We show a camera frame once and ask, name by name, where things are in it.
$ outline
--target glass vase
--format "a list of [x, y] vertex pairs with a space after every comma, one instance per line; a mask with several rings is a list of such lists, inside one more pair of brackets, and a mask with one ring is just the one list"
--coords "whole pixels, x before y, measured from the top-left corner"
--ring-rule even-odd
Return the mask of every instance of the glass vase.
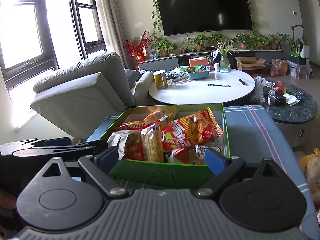
[[230, 62], [227, 54], [221, 54], [220, 68], [230, 68]]

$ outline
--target beige curtain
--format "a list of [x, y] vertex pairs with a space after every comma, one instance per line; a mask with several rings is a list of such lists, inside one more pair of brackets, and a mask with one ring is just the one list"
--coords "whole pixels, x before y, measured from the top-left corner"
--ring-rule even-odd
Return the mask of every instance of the beige curtain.
[[125, 33], [117, 0], [96, 0], [99, 21], [107, 51], [119, 54], [125, 68], [133, 69], [123, 47]]

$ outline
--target blue plastic basket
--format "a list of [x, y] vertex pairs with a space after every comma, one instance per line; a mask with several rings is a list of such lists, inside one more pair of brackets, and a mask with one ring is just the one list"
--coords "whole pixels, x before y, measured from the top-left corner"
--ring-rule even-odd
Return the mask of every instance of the blue plastic basket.
[[209, 76], [209, 71], [198, 71], [198, 72], [188, 73], [188, 76], [191, 80], [204, 79]]

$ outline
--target television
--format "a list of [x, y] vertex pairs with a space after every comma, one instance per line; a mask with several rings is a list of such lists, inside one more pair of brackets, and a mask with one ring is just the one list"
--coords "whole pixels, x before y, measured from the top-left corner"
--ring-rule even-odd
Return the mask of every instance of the television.
[[248, 0], [159, 0], [164, 35], [252, 30]]

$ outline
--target metal screw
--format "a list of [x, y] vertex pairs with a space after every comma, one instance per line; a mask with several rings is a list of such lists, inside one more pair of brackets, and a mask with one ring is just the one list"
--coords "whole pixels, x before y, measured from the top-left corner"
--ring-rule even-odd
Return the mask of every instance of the metal screw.
[[208, 197], [213, 194], [213, 190], [210, 188], [200, 188], [198, 189], [197, 194], [202, 197]]
[[126, 192], [125, 188], [123, 187], [114, 187], [110, 190], [110, 194], [114, 196], [121, 196]]

